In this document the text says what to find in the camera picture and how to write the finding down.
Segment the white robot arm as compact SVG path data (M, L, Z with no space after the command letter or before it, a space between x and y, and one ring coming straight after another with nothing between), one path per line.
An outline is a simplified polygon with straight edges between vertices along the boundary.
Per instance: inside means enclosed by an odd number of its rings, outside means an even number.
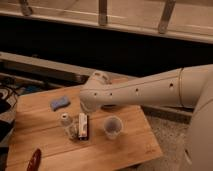
M213 64L179 68L112 84L96 71L79 94L83 111L105 105L158 105L193 110L179 171L213 171Z

